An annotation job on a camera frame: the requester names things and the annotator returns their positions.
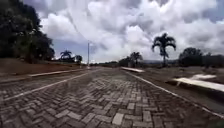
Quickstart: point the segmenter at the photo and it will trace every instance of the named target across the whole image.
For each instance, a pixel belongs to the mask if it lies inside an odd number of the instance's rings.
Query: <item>paving stone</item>
[[[106,115],[112,117],[116,114],[116,112],[117,112],[117,108],[112,107]]]
[[[131,110],[135,109],[135,103],[129,103],[128,109],[131,109]]]
[[[142,120],[142,116],[134,116],[134,115],[125,115],[124,118],[129,120],[137,120],[137,121]]]
[[[69,112],[68,116],[73,118],[73,119],[76,119],[76,120],[80,120],[82,118],[82,115],[76,114],[74,112]]]
[[[96,128],[100,124],[98,119],[93,118],[86,126],[86,128]]]
[[[112,107],[112,103],[108,103],[105,107],[104,110],[109,110]]]
[[[60,119],[57,119],[57,120],[54,121],[53,126],[56,127],[56,128],[60,128],[60,126],[64,123],[66,123],[69,119],[70,118],[67,117],[67,116],[64,116]]]
[[[53,117],[52,115],[50,115],[50,114],[44,114],[44,116],[43,116],[48,122],[53,122],[54,120],[55,120],[55,117]]]
[[[137,103],[136,106],[143,107],[143,108],[149,107],[148,104],[142,104],[142,103]]]
[[[119,113],[123,113],[123,114],[133,114],[132,110],[128,110],[128,109],[118,109]]]
[[[58,114],[56,115],[56,117],[57,117],[57,118],[61,118],[61,117],[63,117],[63,116],[66,116],[68,113],[69,113],[69,110],[64,110],[64,111],[58,113]]]
[[[35,114],[35,111],[33,109],[27,109],[26,112],[30,115],[33,116]]]
[[[120,127],[117,125],[111,125],[110,123],[101,122],[98,128],[120,128]]]
[[[72,126],[68,125],[68,124],[63,124],[60,126],[60,128],[72,128]]]
[[[152,116],[150,111],[143,111],[143,121],[150,122],[152,121]]]
[[[143,110],[146,110],[146,111],[158,111],[158,108],[157,107],[144,107]]]
[[[153,128],[153,124],[152,123],[146,123],[146,122],[134,121],[133,122],[133,127]]]
[[[165,122],[164,125],[165,125],[165,128],[174,128],[174,125],[172,122]]]
[[[101,98],[98,100],[98,102],[102,102],[103,100],[104,100],[104,98],[101,97]]]
[[[86,115],[82,121],[85,122],[86,124],[89,123],[90,120],[93,119],[93,117],[95,117],[96,114],[94,113],[89,113],[88,115]]]
[[[75,119],[70,119],[67,123],[75,128],[84,128],[86,126],[84,123],[79,122]]]
[[[121,125],[122,120],[123,120],[124,114],[121,113],[116,113],[116,115],[114,116],[114,119],[112,121],[113,124],[116,125]]]
[[[142,116],[142,108],[141,107],[135,107],[135,115]]]
[[[155,128],[164,128],[162,119],[159,116],[153,116],[153,122]]]
[[[112,121],[112,117],[108,117],[108,116],[96,115],[95,118],[100,121],[108,122],[108,123],[111,123]]]
[[[49,112],[51,115],[56,115],[56,111],[52,108],[48,108],[46,111]]]
[[[91,104],[90,106],[93,107],[93,108],[97,108],[97,109],[102,109],[103,108],[102,106],[96,105],[96,104]]]
[[[53,128],[49,123],[47,123],[46,121],[42,121],[40,123],[38,123],[38,126],[40,128]]]
[[[118,98],[117,99],[117,102],[122,102],[123,101],[123,98]]]
[[[121,126],[124,127],[124,128],[131,128],[132,127],[132,121],[131,120],[124,119],[122,121]]]
[[[107,110],[104,110],[104,109],[94,109],[93,112],[98,115],[106,115],[107,114]]]

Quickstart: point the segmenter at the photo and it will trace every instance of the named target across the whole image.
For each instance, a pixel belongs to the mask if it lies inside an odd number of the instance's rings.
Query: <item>cloud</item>
[[[171,59],[189,46],[224,53],[221,49],[224,15],[217,14],[224,7],[222,3],[221,0],[29,1],[41,17],[43,32],[54,40],[91,42],[95,47],[91,56],[97,62],[118,60],[134,51],[141,52],[145,59],[158,59],[158,50],[153,53],[151,44],[163,32],[177,40],[176,52],[168,48]]]

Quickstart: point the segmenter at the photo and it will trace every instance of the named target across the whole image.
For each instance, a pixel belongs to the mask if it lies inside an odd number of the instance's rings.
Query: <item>street light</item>
[[[87,69],[90,69],[90,67],[89,67],[89,43],[88,43],[88,61],[87,61]]]

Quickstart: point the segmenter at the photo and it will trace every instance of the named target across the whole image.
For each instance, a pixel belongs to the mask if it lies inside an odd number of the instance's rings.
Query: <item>tree line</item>
[[[153,44],[151,46],[152,51],[155,47],[159,47],[160,55],[163,58],[162,67],[169,66],[204,66],[209,67],[224,67],[224,56],[223,55],[212,55],[211,53],[203,53],[200,49],[189,47],[186,48],[177,60],[167,61],[169,54],[166,50],[167,47],[173,47],[176,50],[176,40],[174,37],[168,36],[164,33],[162,36],[157,36],[154,38]],[[101,63],[101,66],[122,66],[122,67],[148,67],[148,64],[139,61],[142,60],[142,55],[139,52],[133,52],[130,56],[119,60],[118,62],[112,61],[107,63]]]

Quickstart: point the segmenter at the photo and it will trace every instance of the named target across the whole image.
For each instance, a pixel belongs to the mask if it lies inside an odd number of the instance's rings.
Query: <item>brick paved road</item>
[[[0,112],[4,128],[224,127],[219,117],[110,69],[5,101]]]
[[[40,77],[34,80],[26,80],[26,81],[18,81],[18,82],[10,82],[5,84],[0,84],[0,99],[7,99],[12,96],[24,93],[26,91],[30,91],[51,83],[59,82],[64,79],[68,79],[78,74],[85,73],[86,71],[79,71],[73,74],[64,74],[64,75],[56,75],[56,76],[48,76],[48,77]]]

